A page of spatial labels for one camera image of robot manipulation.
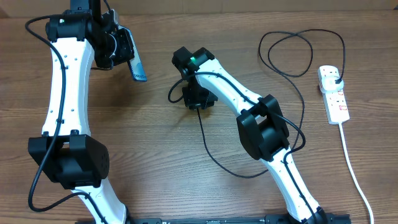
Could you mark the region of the blue Galaxy smartphone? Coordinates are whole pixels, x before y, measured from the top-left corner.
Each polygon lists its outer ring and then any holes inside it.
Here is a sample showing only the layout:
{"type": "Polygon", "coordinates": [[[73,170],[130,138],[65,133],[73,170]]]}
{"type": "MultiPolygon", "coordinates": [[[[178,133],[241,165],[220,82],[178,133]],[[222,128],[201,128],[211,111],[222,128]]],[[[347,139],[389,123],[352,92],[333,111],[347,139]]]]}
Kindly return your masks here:
{"type": "Polygon", "coordinates": [[[132,74],[132,79],[136,82],[146,82],[147,81],[146,73],[144,71],[144,67],[142,65],[138,50],[136,48],[132,32],[127,28],[126,30],[132,41],[132,49],[134,51],[134,57],[130,59],[130,61],[128,62],[128,66],[132,74]]]}

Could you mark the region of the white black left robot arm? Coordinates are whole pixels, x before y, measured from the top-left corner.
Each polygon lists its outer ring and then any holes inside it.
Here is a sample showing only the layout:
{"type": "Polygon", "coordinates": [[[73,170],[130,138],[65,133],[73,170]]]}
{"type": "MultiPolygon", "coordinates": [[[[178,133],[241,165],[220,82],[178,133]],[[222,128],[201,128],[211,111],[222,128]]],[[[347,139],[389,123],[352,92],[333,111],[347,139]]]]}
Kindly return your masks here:
{"type": "Polygon", "coordinates": [[[111,70],[126,63],[132,78],[147,80],[131,31],[114,9],[101,1],[72,1],[61,14],[48,15],[42,41],[52,53],[49,109],[42,133],[28,141],[38,174],[79,197],[94,223],[132,223],[113,190],[106,146],[91,136],[88,86],[92,70],[111,70]]]}

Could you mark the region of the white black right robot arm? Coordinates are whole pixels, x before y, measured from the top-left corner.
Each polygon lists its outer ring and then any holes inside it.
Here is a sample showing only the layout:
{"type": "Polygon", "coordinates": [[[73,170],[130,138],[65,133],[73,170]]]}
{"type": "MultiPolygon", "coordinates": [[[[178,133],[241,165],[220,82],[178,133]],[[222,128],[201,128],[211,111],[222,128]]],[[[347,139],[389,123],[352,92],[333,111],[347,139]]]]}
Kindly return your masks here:
{"type": "Polygon", "coordinates": [[[234,113],[241,144],[271,173],[285,200],[289,223],[327,223],[325,211],[311,196],[292,158],[296,149],[290,146],[287,127],[300,136],[303,132],[283,116],[278,101],[248,90],[204,47],[194,53],[179,48],[172,64],[188,83],[181,96],[187,108],[206,109],[222,101],[234,113]]]}

